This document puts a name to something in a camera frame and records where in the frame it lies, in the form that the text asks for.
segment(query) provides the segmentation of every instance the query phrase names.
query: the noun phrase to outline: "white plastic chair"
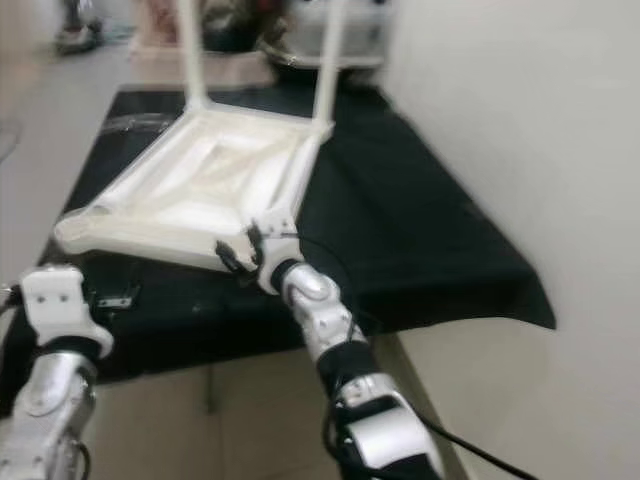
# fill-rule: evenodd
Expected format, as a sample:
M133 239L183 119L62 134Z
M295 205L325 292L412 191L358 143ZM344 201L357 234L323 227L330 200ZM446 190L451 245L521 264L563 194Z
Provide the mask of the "white plastic chair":
M330 137L347 0L330 0L313 117L212 102L193 0L178 0L186 107L89 205L54 229L63 250L105 250L214 270L217 240L250 263L246 229L274 212L295 218Z

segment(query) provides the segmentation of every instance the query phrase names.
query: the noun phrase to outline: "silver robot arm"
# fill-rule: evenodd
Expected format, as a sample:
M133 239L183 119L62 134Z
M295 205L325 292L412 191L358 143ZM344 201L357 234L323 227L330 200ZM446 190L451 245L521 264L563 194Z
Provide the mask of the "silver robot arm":
M0 431L0 480L77 478L78 456L87 453L80 438L95 403L94 362L113 345L89 315L82 280L73 267L40 268L21 279L42 353ZM87 469L88 455L84 461Z
M330 399L336 439L325 421L324 441L344 479L444 478L431 434L373 356L360 328L341 302L338 285L304 261L295 223L274 212L249 231L257 271L249 272L233 251L216 252L235 273L251 275L280 295L302 329L307 349Z

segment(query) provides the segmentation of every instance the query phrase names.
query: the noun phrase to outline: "black cable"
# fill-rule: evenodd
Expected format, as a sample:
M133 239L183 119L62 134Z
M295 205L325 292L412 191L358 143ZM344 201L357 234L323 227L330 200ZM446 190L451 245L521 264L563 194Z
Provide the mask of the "black cable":
M442 428L437 423L434 423L433 421L429 420L427 417L425 417L424 415L419 413L415 408L413 409L413 411L415 412L415 414L420 419L420 421L424 424L425 427L427 427L432 432L437 433L441 437L446 438L450 442L461 446L465 450L470 451L471 453L479 456L483 460L485 460L485 461L491 463L492 465L504 470L507 473L510 473L511 475L513 475L515 477L521 478L523 480L538 480L537 477L534 477L530 473L527 473L524 470L520 470L519 468L514 467L513 465L511 465L511 464L509 464L509 463L507 463L507 462L505 462L503 460L500 460L499 458L491 455L490 453L482 450L481 448L476 447L472 443L469 443L466 440L458 437L457 435L454 435L453 433L448 432L447 430Z
M76 446L82 456L82 461L84 462L84 468L82 470L80 480L89 480L89 475L91 475L91 453L89 453L89 449L82 442L78 442Z

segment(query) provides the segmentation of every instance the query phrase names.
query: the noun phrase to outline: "floor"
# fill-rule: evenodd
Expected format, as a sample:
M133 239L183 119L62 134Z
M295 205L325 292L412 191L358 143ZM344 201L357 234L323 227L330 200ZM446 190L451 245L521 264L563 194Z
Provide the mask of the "floor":
M97 398L85 435L92 480L338 478L320 441L324 394L303 350L101 386Z
M0 119L21 126L17 147L0 164L2 281L18 278L42 252L126 73L123 46L0 64Z

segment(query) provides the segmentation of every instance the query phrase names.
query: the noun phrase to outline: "black cloth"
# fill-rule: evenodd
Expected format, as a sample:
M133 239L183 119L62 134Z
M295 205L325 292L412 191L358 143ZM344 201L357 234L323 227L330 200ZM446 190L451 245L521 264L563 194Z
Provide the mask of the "black cloth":
M214 93L220 102L308 116L313 88L281 85ZM121 92L109 117L136 113L178 116L178 92ZM298 228L343 260L302 242L307 259L336 279L365 330L398 331L461 318L503 316L554 328L540 282L527 262L476 208L409 125L375 92L342 92L336 128L322 147ZM114 179L157 133L101 135L65 211L82 207ZM142 289L129 311L96 318L114 334L115 350L101 378L127 377L302 345L298 326L277 297L241 288L230 275L91 252L68 258L49 243L42 262L72 261L86 288L119 294ZM24 379L21 361L33 348L22 314L14 322L2 375Z

